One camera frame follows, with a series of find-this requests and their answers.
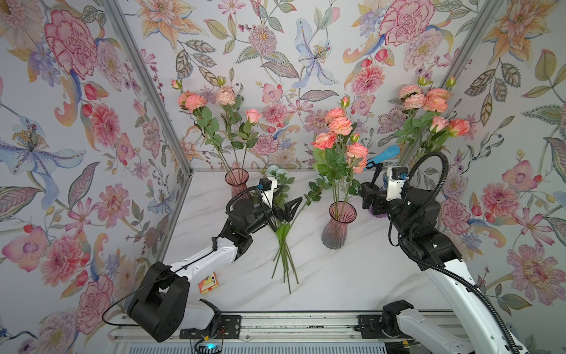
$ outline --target small box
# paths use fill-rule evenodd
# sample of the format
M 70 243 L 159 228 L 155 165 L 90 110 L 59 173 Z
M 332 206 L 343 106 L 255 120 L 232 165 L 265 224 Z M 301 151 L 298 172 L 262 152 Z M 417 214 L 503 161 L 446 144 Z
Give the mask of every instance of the small box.
M 199 289 L 201 294 L 206 294 L 210 290 L 218 287 L 220 284 L 218 283 L 218 279 L 216 279 L 216 273 L 212 273 L 202 282 L 199 283 Z

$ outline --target pink rose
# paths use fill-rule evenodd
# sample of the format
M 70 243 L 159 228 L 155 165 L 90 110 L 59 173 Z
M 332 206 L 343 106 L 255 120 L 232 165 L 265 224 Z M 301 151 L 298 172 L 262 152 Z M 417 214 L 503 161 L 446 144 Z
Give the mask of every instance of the pink rose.
M 455 234 L 464 234 L 470 229 L 470 213 L 464 204 L 455 199 L 448 198 L 442 202 L 441 217 L 444 224 Z
M 425 96 L 422 93 L 418 93 L 416 95 L 409 96 L 403 102 L 403 107 L 405 109 L 413 109 L 413 108 L 420 108 L 423 107 L 425 104 Z
M 346 156 L 351 157 L 352 159 L 365 159 L 368 153 L 370 153 L 370 151 L 367 149 L 367 147 L 360 143 L 353 143 L 351 145 L 348 145 Z
M 263 85 L 263 103 L 278 102 L 282 95 L 283 89 L 281 88 L 281 85 Z
M 429 130 L 437 133 L 440 130 L 444 129 L 444 127 L 446 127 L 447 125 L 448 125 L 448 120 L 442 118 L 441 116 L 434 116 L 432 118 L 432 124 L 430 125 Z
M 448 109 L 448 104 L 446 103 L 446 99 L 440 96 L 427 95 L 426 99 L 424 100 L 423 109 L 428 111 L 435 110 L 439 113 L 442 113 Z
M 414 93 L 423 93 L 423 90 L 417 85 L 407 85 L 399 90 L 399 98 L 404 99 Z
M 315 142 L 311 143 L 314 145 L 315 148 L 326 150 L 327 148 L 332 148 L 334 143 L 336 142 L 336 134 L 334 133 L 320 133 L 318 137 L 316 137 Z
M 396 0 L 383 17 L 379 36 L 385 35 L 385 45 L 409 42 L 425 30 L 433 14 L 429 0 Z
M 255 143 L 251 151 L 258 155 L 267 156 L 279 149 L 279 140 L 274 139 L 272 135 L 262 134 L 258 136 L 258 142 Z
M 185 108 L 187 108 L 188 111 L 192 113 L 195 109 L 206 106 L 207 103 L 207 99 L 203 96 L 189 92 L 189 96 L 185 100 Z
M 126 133 L 122 133 L 116 142 L 116 152 L 118 153 L 118 160 L 125 166 L 128 166 L 128 160 L 131 160 L 134 156 L 136 156 L 134 148 L 132 147 L 130 139 Z
M 334 118 L 345 117 L 345 116 L 346 116 L 346 111 L 344 110 L 344 108 L 338 107 L 329 110 L 326 116 L 324 117 L 324 120 L 326 123 L 330 123 Z
M 2 249 L 2 254 L 16 263 L 20 269 L 31 272 L 39 265 L 47 247 L 47 237 L 41 227 L 32 228 L 29 234 L 22 234 Z
M 466 135 L 468 131 L 470 131 L 470 121 L 456 118 L 455 120 L 451 120 L 448 124 L 448 132 L 453 137 L 461 137 L 462 135 Z
M 502 175 L 503 181 L 509 183 L 510 187 L 518 191 L 530 190 L 537 187 L 533 178 L 534 170 L 528 160 L 521 161 L 512 169 Z
M 256 124 L 259 121 L 259 119 L 261 118 L 261 114 L 259 114 L 257 109 L 252 108 L 252 109 L 246 111 L 246 117 L 248 118 L 250 123 Z
M 114 291 L 112 280 L 101 274 L 96 282 L 89 282 L 87 290 L 80 295 L 79 307 L 76 310 L 76 328 L 89 334 L 102 322 L 102 314 L 112 303 L 110 296 Z
M 328 127 L 336 134 L 348 135 L 352 131 L 352 121 L 347 117 L 338 117 L 330 122 Z
M 96 45 L 87 25 L 67 10 L 51 12 L 45 24 L 45 39 L 59 65 L 81 79 L 92 75 L 96 66 Z

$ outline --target floral wallpaper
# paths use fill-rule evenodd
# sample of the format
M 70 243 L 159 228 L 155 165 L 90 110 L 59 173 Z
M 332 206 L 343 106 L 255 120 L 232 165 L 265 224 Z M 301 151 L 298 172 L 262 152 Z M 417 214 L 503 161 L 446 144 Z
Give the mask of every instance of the floral wallpaper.
M 0 62 L 0 352 L 106 352 L 186 174 L 96 0 L 0 1 Z
M 566 50 L 560 0 L 507 0 L 453 90 L 470 134 L 451 162 L 439 230 L 531 353 L 566 351 Z M 434 187 L 434 163 L 417 182 Z
M 221 168 L 179 91 L 216 100 L 220 82 L 257 109 L 258 141 L 246 168 L 275 163 L 309 168 L 310 143 L 324 116 L 348 95 L 361 143 L 378 153 L 405 115 L 398 90 L 418 77 L 439 84 L 483 5 L 482 0 L 136 0 L 120 2 L 149 59 L 191 165 Z M 219 115 L 219 106 L 213 114 Z M 227 144 L 228 163 L 234 151 Z

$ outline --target painted leaf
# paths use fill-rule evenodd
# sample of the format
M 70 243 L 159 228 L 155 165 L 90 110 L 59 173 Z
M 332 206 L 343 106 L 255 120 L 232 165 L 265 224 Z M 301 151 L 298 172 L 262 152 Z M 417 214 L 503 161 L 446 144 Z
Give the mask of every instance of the painted leaf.
M 540 97 L 540 96 L 544 95 L 550 89 L 551 89 L 550 86 L 536 86 L 535 88 L 531 89 L 526 94 L 521 95 L 521 97 L 524 97 L 526 99 L 533 99 L 533 98 Z
M 511 87 L 521 87 L 521 73 L 513 64 L 503 63 L 501 65 L 501 74 L 506 83 Z
M 189 48 L 201 53 L 212 53 L 216 50 L 212 45 L 200 39 L 191 39 L 190 41 L 186 41 L 185 44 Z
M 556 55 L 548 49 L 541 50 L 537 66 L 534 69 L 534 77 L 539 81 L 550 80 L 556 70 Z
M 200 74 L 204 77 L 206 81 L 208 81 L 209 84 L 220 87 L 220 85 L 218 84 L 218 78 L 216 77 L 215 74 L 211 73 L 209 70 L 203 68 L 202 66 L 199 66 L 199 71 Z
M 564 246 L 566 246 L 566 220 L 558 217 L 546 217 L 546 221 L 552 226 L 556 237 Z
M 440 12 L 450 12 L 462 6 L 462 2 L 460 0 L 446 0 L 441 2 L 438 5 L 435 5 L 434 8 Z
M 99 163 L 98 161 L 86 166 L 80 176 L 71 183 L 68 196 L 69 209 L 72 210 L 74 205 L 87 195 L 88 190 L 91 188 L 92 179 L 95 176 L 95 169 Z
M 177 80 L 188 78 L 192 74 L 192 64 L 184 49 L 177 54 L 175 59 L 175 69 L 177 70 Z
M 560 110 L 562 108 L 555 104 L 536 107 L 527 112 L 522 112 L 523 116 L 537 118 L 548 124 L 556 125 L 561 121 Z
M 306 92 L 304 95 L 302 95 L 301 100 L 316 102 L 316 101 L 322 101 L 332 96 L 338 96 L 338 94 L 332 91 L 331 89 L 325 89 L 324 91 L 321 91 L 319 89 L 312 89 Z
M 291 63 L 275 63 L 272 61 L 268 61 L 263 63 L 261 67 L 266 67 L 273 71 L 275 74 L 283 77 L 283 78 L 298 78 L 299 73 L 295 70 Z
M 195 53 L 192 55 L 192 57 L 195 58 L 196 61 L 198 61 L 202 66 L 213 67 L 214 65 L 216 65 L 214 60 L 206 54 Z
M 505 81 L 500 78 L 495 78 L 494 81 L 494 99 L 497 102 L 505 102 L 507 98 L 507 85 Z
M 521 310 L 532 306 L 528 301 L 517 294 L 505 294 L 501 296 L 500 299 L 513 310 Z
M 456 36 L 462 33 L 463 31 L 467 31 L 468 29 L 470 29 L 471 25 L 474 24 L 474 21 L 475 21 L 475 17 L 472 18 L 471 20 L 464 22 L 464 24 L 460 26 L 460 29 L 458 29 L 458 32 L 456 32 Z
M 544 138 L 552 147 L 552 164 L 566 183 L 566 143 L 557 138 Z
M 32 187 L 0 187 L 0 221 L 16 215 L 40 191 Z
M 226 28 L 223 24 L 221 24 L 217 20 L 212 19 L 204 20 L 204 22 L 207 24 L 208 29 L 211 30 L 211 33 L 214 37 L 220 40 L 228 38 L 228 32 L 226 31 Z
M 482 110 L 480 112 L 480 119 L 482 125 L 486 126 L 487 121 L 491 117 L 491 112 L 493 111 L 493 100 L 491 98 L 491 92 L 487 94 L 486 98 L 483 100 Z
M 259 53 L 254 49 L 252 46 L 245 47 L 240 54 L 238 55 L 238 59 L 236 60 L 236 64 L 240 64 L 248 59 L 254 59 L 259 56 Z

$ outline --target glass vase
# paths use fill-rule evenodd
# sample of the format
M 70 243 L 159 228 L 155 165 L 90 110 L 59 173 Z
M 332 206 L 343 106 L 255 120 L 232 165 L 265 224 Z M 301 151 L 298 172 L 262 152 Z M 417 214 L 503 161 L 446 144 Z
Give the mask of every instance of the glass vase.
M 344 202 L 332 203 L 328 209 L 330 221 L 322 230 L 322 243 L 331 249 L 344 246 L 348 235 L 348 224 L 355 220 L 355 208 Z
M 246 182 L 250 178 L 250 174 L 243 168 L 233 168 L 224 176 L 224 180 L 232 187 L 232 198 L 247 188 Z M 250 193 L 246 193 L 239 199 L 251 199 Z

